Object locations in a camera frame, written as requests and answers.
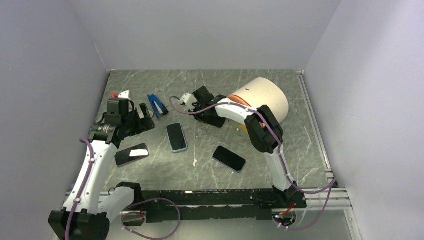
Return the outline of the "blue edged black phone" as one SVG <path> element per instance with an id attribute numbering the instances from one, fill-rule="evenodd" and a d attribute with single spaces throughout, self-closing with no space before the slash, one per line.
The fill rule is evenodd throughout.
<path id="1" fill-rule="evenodd" d="M 236 173 L 240 173 L 246 164 L 244 158 L 221 145 L 214 151 L 212 158 Z"/>

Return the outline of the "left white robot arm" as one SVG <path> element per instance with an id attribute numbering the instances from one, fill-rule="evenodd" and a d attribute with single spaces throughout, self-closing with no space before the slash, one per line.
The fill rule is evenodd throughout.
<path id="1" fill-rule="evenodd" d="M 87 138 L 87 152 L 76 183 L 60 210 L 51 211 L 48 224 L 60 240 L 104 240 L 111 222 L 129 208 L 143 203 L 139 183 L 121 182 L 114 192 L 100 201 L 108 167 L 115 162 L 121 142 L 154 129 L 145 103 L 136 106 L 128 98 L 110 98 L 106 112 L 93 124 Z"/>

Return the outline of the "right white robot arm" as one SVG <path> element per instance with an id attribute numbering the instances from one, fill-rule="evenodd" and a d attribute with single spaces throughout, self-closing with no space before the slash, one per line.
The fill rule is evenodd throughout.
<path id="1" fill-rule="evenodd" d="M 223 95 L 214 96 L 205 86 L 192 93 L 191 103 L 194 118 L 204 124 L 222 128 L 226 120 L 244 125 L 253 147 L 265 157 L 272 177 L 275 202 L 288 207 L 295 197 L 303 198 L 283 157 L 284 131 L 267 105 L 259 108 L 236 103 Z"/>

